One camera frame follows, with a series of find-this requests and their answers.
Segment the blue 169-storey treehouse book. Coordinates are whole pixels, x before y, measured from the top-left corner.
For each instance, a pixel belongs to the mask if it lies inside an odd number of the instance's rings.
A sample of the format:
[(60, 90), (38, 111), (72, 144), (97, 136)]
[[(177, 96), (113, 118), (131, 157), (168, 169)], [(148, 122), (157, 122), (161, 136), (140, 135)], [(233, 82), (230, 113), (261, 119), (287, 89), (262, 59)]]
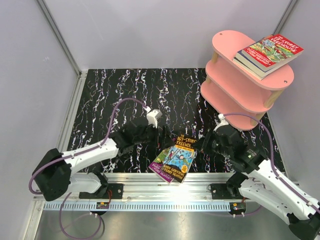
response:
[(197, 153), (192, 145), (197, 140), (186, 134), (180, 134), (164, 158), (161, 170), (179, 183), (183, 183)]

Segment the dark blue hardcover book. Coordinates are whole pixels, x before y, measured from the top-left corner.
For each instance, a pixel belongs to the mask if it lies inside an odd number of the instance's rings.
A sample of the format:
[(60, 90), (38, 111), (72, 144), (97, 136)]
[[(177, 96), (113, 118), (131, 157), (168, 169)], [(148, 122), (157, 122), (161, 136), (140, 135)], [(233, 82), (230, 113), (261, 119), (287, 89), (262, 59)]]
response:
[(273, 72), (273, 70), (269, 70), (267, 72), (258, 70), (258, 73), (256, 73), (256, 72), (252, 71), (250, 68), (248, 68), (247, 66), (245, 66), (237, 58), (233, 58), (232, 61), (233, 61), (234, 64), (236, 64), (237, 66), (241, 67), (242, 69), (244, 69), (245, 71), (247, 71), (248, 73), (250, 73), (252, 76), (254, 76), (255, 78), (257, 78), (259, 80), (264, 79), (266, 76), (268, 76), (269, 74), (271, 74)]

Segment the blue orange sunset paperback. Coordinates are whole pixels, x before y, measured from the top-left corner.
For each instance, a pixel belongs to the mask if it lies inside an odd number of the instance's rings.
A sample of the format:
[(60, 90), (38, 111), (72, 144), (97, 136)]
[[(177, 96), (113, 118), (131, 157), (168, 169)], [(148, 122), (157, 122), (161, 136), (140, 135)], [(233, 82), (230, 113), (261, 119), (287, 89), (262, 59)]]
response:
[(264, 78), (265, 76), (271, 74), (277, 69), (276, 67), (267, 68), (262, 66), (261, 64), (255, 63), (250, 58), (245, 56), (241, 50), (235, 54), (235, 57), (232, 61), (242, 66), (243, 68), (246, 68), (248, 72), (251, 71), (252, 73), (256, 74), (260, 78)]

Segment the red 13-storey treehouse book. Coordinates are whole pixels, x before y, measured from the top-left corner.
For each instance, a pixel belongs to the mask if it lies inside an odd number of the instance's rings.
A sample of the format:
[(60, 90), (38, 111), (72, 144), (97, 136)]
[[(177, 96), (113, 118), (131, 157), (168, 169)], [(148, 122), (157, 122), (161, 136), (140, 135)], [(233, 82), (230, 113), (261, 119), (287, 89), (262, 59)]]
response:
[(261, 39), (239, 53), (266, 72), (283, 66), (303, 53), (304, 49), (281, 34)]

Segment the purple treehouse book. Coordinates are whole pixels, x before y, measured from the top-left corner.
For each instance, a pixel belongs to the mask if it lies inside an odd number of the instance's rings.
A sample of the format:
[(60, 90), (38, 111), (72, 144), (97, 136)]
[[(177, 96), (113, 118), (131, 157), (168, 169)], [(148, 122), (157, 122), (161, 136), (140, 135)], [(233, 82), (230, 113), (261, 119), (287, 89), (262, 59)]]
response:
[(174, 178), (163, 170), (164, 164), (168, 164), (174, 155), (174, 147), (162, 150), (157, 157), (150, 163), (148, 168), (154, 172), (158, 177), (170, 184)]

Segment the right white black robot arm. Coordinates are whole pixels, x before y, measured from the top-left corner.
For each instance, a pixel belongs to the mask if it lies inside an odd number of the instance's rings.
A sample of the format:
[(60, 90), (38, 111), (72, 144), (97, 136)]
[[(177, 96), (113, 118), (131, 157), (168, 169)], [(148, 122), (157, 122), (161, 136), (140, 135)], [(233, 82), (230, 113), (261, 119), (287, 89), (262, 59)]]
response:
[(251, 148), (230, 125), (209, 129), (193, 148), (209, 156), (229, 158), (235, 173), (226, 182), (229, 197), (243, 197), (281, 218), (300, 240), (314, 240), (320, 233), (320, 202), (283, 175), (270, 158)]

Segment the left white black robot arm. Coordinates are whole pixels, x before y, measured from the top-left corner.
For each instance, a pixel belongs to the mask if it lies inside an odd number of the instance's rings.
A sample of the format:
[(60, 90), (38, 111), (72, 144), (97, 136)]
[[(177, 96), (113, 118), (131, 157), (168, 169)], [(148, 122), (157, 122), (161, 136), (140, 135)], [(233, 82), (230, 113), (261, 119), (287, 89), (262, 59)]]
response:
[(101, 172), (81, 173), (98, 162), (113, 159), (132, 151), (139, 144), (151, 144), (164, 150), (175, 144), (167, 126), (125, 124), (106, 139), (72, 151), (49, 150), (31, 175), (28, 187), (33, 194), (51, 202), (66, 193), (79, 193), (87, 199), (110, 197), (108, 178)]

